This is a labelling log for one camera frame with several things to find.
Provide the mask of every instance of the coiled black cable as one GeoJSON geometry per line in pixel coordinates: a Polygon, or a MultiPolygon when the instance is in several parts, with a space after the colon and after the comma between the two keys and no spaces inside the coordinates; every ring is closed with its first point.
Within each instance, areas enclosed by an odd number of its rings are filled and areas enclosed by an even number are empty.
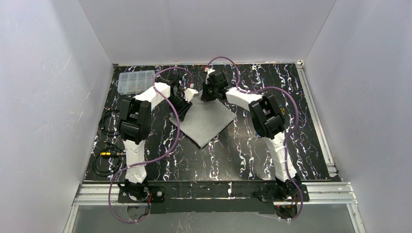
{"type": "Polygon", "coordinates": [[[120,169],[121,164],[123,162],[123,156],[121,155],[122,150],[120,149],[120,147],[118,147],[114,144],[108,143],[106,141],[105,141],[105,143],[107,145],[109,145],[109,147],[106,147],[106,148],[102,149],[101,151],[99,151],[99,154],[94,157],[93,162],[91,164],[91,168],[92,168],[93,172],[96,175],[100,176],[100,177],[108,177],[111,174],[116,173],[120,169]],[[102,152],[110,152],[110,155],[109,156],[102,156],[102,152]],[[97,165],[96,165],[96,162],[97,162],[99,157],[102,157],[104,159],[113,158],[113,160],[117,157],[117,163],[112,169],[100,170],[100,169],[97,168],[97,165]]]}
{"type": "Polygon", "coordinates": [[[110,131],[108,129],[106,129],[106,127],[104,126],[104,122],[106,121],[107,117],[110,117],[112,115],[112,113],[119,113],[120,110],[118,109],[113,109],[113,110],[109,110],[107,111],[105,114],[103,114],[102,118],[100,118],[99,120],[99,128],[102,131],[102,133],[104,133],[105,135],[109,136],[109,137],[113,137],[113,136],[117,136],[119,135],[119,131],[110,131]]]}

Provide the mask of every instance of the black marble tabletop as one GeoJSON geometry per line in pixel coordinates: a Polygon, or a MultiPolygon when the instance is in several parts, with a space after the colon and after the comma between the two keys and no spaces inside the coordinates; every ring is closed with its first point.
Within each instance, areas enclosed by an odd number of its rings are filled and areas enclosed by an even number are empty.
{"type": "MultiPolygon", "coordinates": [[[[155,70],[170,66],[132,66],[115,67],[110,89],[107,94],[104,111],[118,109],[123,96],[117,92],[117,81],[121,72],[140,70],[155,70]]],[[[193,73],[194,88],[201,90],[205,74],[204,65],[180,66],[193,73]]],[[[231,65],[214,65],[215,69],[222,70],[226,77],[235,82],[234,67],[231,65]]],[[[278,86],[288,91],[295,99],[299,109],[299,127],[287,139],[289,153],[295,169],[303,180],[329,180],[326,163],[322,155],[321,146],[309,112],[308,104],[302,89],[295,64],[242,64],[240,87],[245,90],[256,90],[267,86],[278,86]]],[[[170,72],[179,73],[189,86],[189,75],[182,70],[170,72]]],[[[282,93],[274,92],[275,98],[286,118],[285,128],[293,127],[293,107],[282,93]]],[[[149,181],[248,181],[274,180],[275,169],[269,151],[263,140],[255,135],[255,130],[249,112],[240,107],[222,103],[236,113],[237,118],[230,123],[219,135],[200,149],[184,133],[180,134],[179,144],[174,152],[165,159],[146,166],[149,181]]],[[[145,144],[145,157],[152,160],[161,156],[173,143],[176,128],[169,122],[169,106],[165,101],[152,111],[152,129],[145,144]]],[[[113,113],[105,122],[110,130],[117,130],[118,115],[113,113]]],[[[109,181],[110,177],[97,176],[92,171],[92,162],[101,149],[107,147],[104,141],[111,142],[124,148],[118,136],[109,137],[99,129],[96,134],[89,164],[85,174],[87,181],[109,181]]],[[[96,165],[102,170],[113,167],[112,159],[97,159],[96,165]]]]}

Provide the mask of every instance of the plastic box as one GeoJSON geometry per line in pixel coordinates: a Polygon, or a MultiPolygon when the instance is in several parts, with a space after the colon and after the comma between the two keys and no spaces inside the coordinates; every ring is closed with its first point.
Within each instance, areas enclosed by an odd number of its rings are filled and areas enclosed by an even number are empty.
{"type": "Polygon", "coordinates": [[[120,73],[117,92],[121,95],[140,94],[152,86],[154,77],[154,70],[120,73]]]}

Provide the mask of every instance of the gray fabric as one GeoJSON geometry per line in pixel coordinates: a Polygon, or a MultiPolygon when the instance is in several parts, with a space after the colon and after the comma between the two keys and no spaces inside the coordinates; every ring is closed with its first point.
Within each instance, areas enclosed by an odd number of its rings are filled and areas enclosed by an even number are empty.
{"type": "MultiPolygon", "coordinates": [[[[191,102],[193,105],[185,120],[180,122],[180,130],[203,148],[235,119],[236,114],[218,100],[203,102],[194,98],[191,102]]],[[[174,115],[169,120],[177,125],[174,115]]]]}

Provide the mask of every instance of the white wall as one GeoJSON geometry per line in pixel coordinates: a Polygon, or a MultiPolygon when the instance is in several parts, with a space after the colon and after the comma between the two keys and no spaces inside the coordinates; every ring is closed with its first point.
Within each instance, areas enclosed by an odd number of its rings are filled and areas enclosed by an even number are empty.
{"type": "Polygon", "coordinates": [[[338,0],[305,62],[368,232],[410,232],[412,2],[338,0]]]}
{"type": "Polygon", "coordinates": [[[304,59],[335,0],[79,0],[112,63],[304,59]]]}
{"type": "Polygon", "coordinates": [[[111,63],[77,0],[0,5],[1,232],[62,232],[111,63]]]}

